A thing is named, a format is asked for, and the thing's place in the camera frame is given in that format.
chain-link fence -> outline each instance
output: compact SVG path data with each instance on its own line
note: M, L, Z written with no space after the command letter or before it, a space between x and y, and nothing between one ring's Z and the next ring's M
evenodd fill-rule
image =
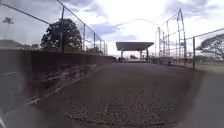
M193 38L195 68L224 73L224 28Z
M187 58L187 45L181 9L170 17L156 31L156 42L159 43L155 50L158 57L174 57L176 61Z
M1 49L107 54L105 41L74 14L75 8L59 0L30 2L0 2Z

sky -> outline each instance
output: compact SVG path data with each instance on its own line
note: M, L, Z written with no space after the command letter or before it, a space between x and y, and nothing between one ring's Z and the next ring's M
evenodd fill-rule
M105 40L108 54L119 56L116 41L148 41L155 42L158 25L163 24L169 17L170 33L177 30L176 11L181 8L184 17L186 38L224 27L224 2L220 0L61 0L75 15L87 24L97 35ZM35 15L49 23L56 22L62 11L62 6L56 0L3 0L29 14ZM0 23L0 38L14 39L23 44L40 43L48 24L0 7L0 20L11 17L12 25ZM77 18L65 11L65 18ZM83 24L76 22L81 33ZM166 24L161 26L164 32ZM210 35L196 38L196 45ZM93 40L93 33L86 29L86 38ZM192 40L187 40L188 47ZM124 55L138 55L137 52L127 52Z

shelter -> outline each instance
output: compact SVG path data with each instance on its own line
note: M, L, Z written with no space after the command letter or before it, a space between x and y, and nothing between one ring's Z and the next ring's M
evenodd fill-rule
M148 48L153 44L153 42L116 42L117 50L121 51L121 57L125 51L139 51L140 59L142 59L143 50L146 50L148 58Z

roof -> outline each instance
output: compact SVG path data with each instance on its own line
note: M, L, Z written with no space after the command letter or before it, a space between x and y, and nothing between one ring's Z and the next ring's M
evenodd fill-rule
M0 40L0 48L15 48L23 45L14 40Z
M152 46L153 42L116 42L117 50L138 51L145 50Z

paved walkway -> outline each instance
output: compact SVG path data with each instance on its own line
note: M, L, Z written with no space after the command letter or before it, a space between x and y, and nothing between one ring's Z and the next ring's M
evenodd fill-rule
M224 75L206 73L196 100L181 128L224 127Z
M174 127L203 73L151 64L113 64L3 115L7 128Z

